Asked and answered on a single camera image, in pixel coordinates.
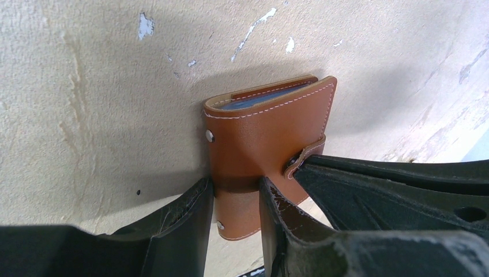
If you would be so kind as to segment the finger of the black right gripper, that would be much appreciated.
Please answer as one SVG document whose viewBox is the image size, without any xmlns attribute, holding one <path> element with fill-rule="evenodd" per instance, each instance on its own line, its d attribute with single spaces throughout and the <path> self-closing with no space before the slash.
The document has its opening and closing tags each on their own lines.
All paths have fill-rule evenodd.
<svg viewBox="0 0 489 277">
<path fill-rule="evenodd" d="M 294 177 L 337 230 L 461 230 L 488 238 L 487 196 L 437 192 L 313 165 L 300 167 Z"/>
<path fill-rule="evenodd" d="M 306 159 L 305 164 L 388 179 L 437 192 L 488 196 L 488 160 L 409 163 L 313 155 Z"/>
</svg>

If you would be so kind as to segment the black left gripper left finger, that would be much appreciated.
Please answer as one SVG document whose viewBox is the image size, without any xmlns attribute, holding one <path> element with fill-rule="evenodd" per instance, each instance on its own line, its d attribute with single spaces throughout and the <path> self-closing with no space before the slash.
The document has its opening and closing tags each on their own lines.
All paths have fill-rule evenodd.
<svg viewBox="0 0 489 277">
<path fill-rule="evenodd" d="M 203 178 L 112 234 L 74 226 L 1 227 L 2 276 L 202 276 L 213 213 Z"/>
</svg>

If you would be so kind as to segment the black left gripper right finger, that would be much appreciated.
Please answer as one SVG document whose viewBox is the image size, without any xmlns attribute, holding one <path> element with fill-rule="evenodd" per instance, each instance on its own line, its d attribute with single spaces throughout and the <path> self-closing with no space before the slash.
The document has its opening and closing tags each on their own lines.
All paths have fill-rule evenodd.
<svg viewBox="0 0 489 277">
<path fill-rule="evenodd" d="M 266 276 L 487 276 L 488 244 L 466 231 L 336 231 L 259 182 Z"/>
</svg>

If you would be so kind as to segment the brown leather card holder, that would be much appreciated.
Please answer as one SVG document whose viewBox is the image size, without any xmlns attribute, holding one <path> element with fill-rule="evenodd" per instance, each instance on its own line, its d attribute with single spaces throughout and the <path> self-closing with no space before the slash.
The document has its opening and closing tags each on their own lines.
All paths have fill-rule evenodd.
<svg viewBox="0 0 489 277">
<path fill-rule="evenodd" d="M 291 202 L 307 193 L 294 172 L 322 153 L 337 79 L 313 75 L 225 93 L 204 102 L 219 234 L 245 239 L 261 228 L 259 180 Z"/>
</svg>

